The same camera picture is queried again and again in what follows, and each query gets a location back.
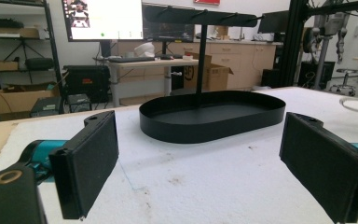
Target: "cardboard box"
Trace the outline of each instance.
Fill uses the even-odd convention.
[[[17,70],[19,70],[18,62],[0,61],[0,72],[1,71],[17,71]]]
[[[220,37],[221,40],[229,40],[229,35],[223,35]]]
[[[215,26],[214,29],[217,32],[217,38],[223,39],[224,35],[228,35],[228,26]]]
[[[0,115],[6,119],[29,118],[30,112],[38,98],[60,96],[54,82],[35,85],[9,85],[0,90]]]
[[[39,32],[35,28],[1,28],[0,34],[20,34],[21,37],[39,38]]]
[[[192,55],[193,59],[199,59],[200,55],[198,53],[193,53],[193,52],[185,52],[185,55]],[[204,67],[203,67],[203,71],[204,71],[204,76],[202,77],[202,88],[205,89],[206,88],[206,71],[208,69],[208,67],[210,67],[212,64],[212,56],[211,55],[205,55],[205,59],[204,59]],[[185,66],[185,71],[184,71],[184,88],[196,88],[197,87],[197,76],[199,73],[199,67],[196,66]]]
[[[192,53],[195,59],[199,54]],[[228,74],[233,74],[229,67],[211,63],[212,56],[205,55],[205,64],[202,75],[202,88],[206,91],[225,91],[227,89]],[[197,88],[198,66],[189,66],[185,69],[185,89]]]

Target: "computer monitor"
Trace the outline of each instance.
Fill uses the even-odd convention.
[[[143,39],[142,0],[62,0],[68,41]]]
[[[194,24],[150,22],[145,17],[144,39],[147,41],[158,41],[163,43],[162,53],[166,54],[167,42],[192,43],[194,41]]]
[[[264,18],[261,19],[258,26],[259,34],[283,34],[286,33],[289,22],[289,11],[276,11],[263,13]]]

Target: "white tabletop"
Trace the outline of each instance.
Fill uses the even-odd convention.
[[[261,92],[284,100],[286,112],[320,119],[325,129],[358,142],[358,113],[339,104],[342,96],[301,88]],[[279,157],[283,122],[179,145],[142,133],[136,107],[116,116],[119,159],[83,223],[332,223]],[[70,139],[85,117],[20,123],[2,149],[0,170],[35,139]],[[39,190],[49,223],[80,223],[62,219],[54,183]]]

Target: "white table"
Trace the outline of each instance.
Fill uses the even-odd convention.
[[[286,112],[320,119],[325,129],[358,142],[358,113],[339,104],[343,96],[301,88],[261,92],[283,99]],[[19,121],[2,149],[0,170],[35,139],[70,139],[89,115]],[[283,122],[179,145],[142,133],[138,106],[120,107],[116,116],[119,160],[88,217],[63,220],[54,183],[47,182],[39,190],[48,223],[332,223],[279,157]]]
[[[139,62],[139,63],[109,63],[111,85],[110,90],[113,97],[113,106],[120,106],[119,96],[117,94],[117,74],[120,69],[133,69],[133,68],[149,68],[149,67],[167,67],[168,71],[164,77],[164,94],[170,95],[171,92],[171,67],[173,66],[188,66],[188,65],[198,65],[199,60],[183,60],[183,59],[173,59],[173,60],[158,60],[150,62]]]

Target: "hook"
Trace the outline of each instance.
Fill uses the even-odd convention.
[[[228,15],[228,16],[226,16],[226,17],[223,17],[223,18],[222,18],[222,21],[223,21],[223,20],[226,20],[226,19],[230,19],[231,17],[236,17],[236,16],[238,16],[238,12],[233,13],[233,14],[231,14],[231,15]]]
[[[256,17],[256,18],[253,18],[253,19],[249,19],[249,20],[247,20],[246,22],[248,22],[248,21],[258,21],[258,20],[263,20],[264,18],[266,18],[266,16],[261,16],[261,17]]]
[[[194,18],[196,18],[202,14],[206,14],[206,13],[208,13],[208,9],[204,9],[203,11],[197,13],[196,15],[191,16],[191,19],[194,19]]]

